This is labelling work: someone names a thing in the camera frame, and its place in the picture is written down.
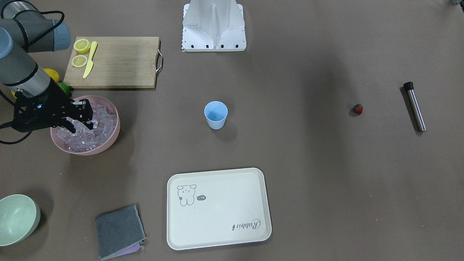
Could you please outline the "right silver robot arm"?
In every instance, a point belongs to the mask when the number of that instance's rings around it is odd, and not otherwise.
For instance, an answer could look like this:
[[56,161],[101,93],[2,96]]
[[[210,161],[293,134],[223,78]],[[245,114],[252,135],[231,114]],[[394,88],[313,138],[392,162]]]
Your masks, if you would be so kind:
[[88,99],[75,101],[30,56],[71,46],[62,11],[41,12],[28,0],[1,1],[1,83],[15,92],[13,119],[17,132],[63,127],[75,133],[72,120],[93,128]]

